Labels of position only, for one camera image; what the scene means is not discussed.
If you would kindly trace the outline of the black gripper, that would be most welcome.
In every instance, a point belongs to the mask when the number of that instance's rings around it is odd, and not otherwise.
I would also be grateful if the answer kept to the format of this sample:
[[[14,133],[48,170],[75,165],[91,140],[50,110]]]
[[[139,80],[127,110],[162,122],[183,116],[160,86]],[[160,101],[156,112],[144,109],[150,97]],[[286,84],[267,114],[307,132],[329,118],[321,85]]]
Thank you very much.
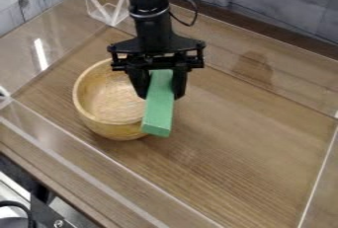
[[[206,43],[175,33],[170,9],[131,12],[130,15],[135,21],[136,36],[107,46],[112,70],[128,73],[142,99],[147,97],[151,83],[148,70],[173,70],[171,88],[178,100],[185,96],[187,72],[205,66]]]

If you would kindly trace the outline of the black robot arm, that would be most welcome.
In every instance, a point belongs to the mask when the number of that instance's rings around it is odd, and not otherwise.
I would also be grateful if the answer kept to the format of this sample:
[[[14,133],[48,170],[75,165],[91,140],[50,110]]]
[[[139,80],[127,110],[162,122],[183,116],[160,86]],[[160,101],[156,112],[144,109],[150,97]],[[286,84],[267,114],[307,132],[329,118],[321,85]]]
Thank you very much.
[[[171,70],[170,87],[174,98],[181,99],[186,91],[187,73],[205,66],[206,43],[174,32],[170,0],[130,0],[128,11],[136,36],[107,46],[112,70],[127,73],[142,99],[150,92],[151,71]]]

